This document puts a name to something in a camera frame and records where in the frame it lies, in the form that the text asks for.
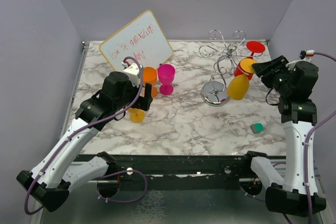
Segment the orange plastic wine glass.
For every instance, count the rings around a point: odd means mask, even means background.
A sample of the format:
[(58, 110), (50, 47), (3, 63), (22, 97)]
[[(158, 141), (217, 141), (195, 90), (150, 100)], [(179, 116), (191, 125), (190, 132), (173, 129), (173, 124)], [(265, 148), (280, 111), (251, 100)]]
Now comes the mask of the orange plastic wine glass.
[(151, 84), (151, 96), (155, 98), (158, 95), (158, 90), (155, 87), (157, 83), (157, 71), (152, 67), (145, 67), (143, 71), (143, 83), (146, 85), (147, 83)]

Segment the magenta plastic wine glass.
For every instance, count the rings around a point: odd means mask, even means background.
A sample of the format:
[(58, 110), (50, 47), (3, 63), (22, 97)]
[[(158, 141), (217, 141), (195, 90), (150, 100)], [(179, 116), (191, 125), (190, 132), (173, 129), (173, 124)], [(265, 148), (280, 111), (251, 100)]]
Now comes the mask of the magenta plastic wine glass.
[(162, 95), (171, 95), (174, 91), (172, 82), (175, 77), (175, 68), (170, 64), (160, 65), (157, 70), (157, 75), (161, 82), (160, 93)]

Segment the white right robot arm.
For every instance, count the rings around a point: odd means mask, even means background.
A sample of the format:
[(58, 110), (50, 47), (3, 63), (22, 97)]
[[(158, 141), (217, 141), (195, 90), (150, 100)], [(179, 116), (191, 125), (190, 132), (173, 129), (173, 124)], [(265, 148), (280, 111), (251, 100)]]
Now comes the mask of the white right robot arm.
[(252, 68), (266, 87), (280, 95), (277, 107), (287, 141), (286, 170), (281, 176), (266, 154), (248, 152), (249, 160), (241, 164), (241, 171), (246, 177), (257, 175), (266, 189), (269, 211), (311, 219), (327, 204), (316, 186), (313, 139), (317, 107), (309, 98), (319, 68), (308, 59), (289, 62), (284, 56), (254, 63)]

